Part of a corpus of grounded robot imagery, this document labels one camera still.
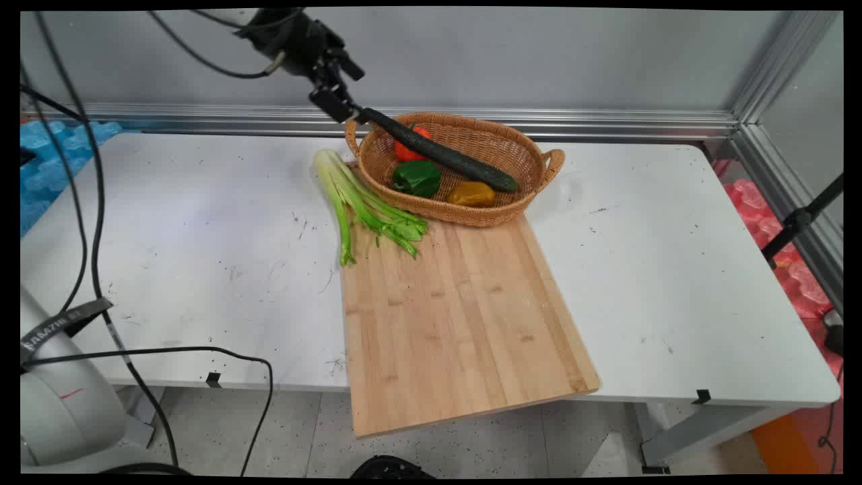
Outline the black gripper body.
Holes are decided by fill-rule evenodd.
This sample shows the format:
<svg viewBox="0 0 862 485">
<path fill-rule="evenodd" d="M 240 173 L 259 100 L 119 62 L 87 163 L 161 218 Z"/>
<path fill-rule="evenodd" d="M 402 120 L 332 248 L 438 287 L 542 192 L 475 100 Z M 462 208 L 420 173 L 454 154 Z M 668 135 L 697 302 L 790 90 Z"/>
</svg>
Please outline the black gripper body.
<svg viewBox="0 0 862 485">
<path fill-rule="evenodd" d="M 235 36 L 249 40 L 268 58 L 283 53 L 284 71 L 302 77 L 312 77 L 314 68 L 329 59 L 330 51 L 345 51 L 345 41 L 302 8 L 261 8 Z"/>
</svg>

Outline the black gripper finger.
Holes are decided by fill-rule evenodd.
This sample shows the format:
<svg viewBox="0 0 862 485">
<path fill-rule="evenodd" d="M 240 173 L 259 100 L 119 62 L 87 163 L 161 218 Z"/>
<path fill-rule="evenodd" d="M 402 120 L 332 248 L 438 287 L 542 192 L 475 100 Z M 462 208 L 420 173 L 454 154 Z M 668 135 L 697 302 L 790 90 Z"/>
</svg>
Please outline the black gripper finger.
<svg viewBox="0 0 862 485">
<path fill-rule="evenodd" d="M 363 113 L 364 108 L 354 101 L 343 82 L 317 83 L 308 98 L 336 123 L 345 123 L 348 120 L 354 120 L 358 124 L 368 122 L 368 117 Z"/>
<path fill-rule="evenodd" d="M 343 75 L 358 81 L 364 77 L 364 70 L 354 63 L 342 47 L 329 47 L 321 53 L 321 83 L 329 87 L 345 86 Z"/>
</svg>

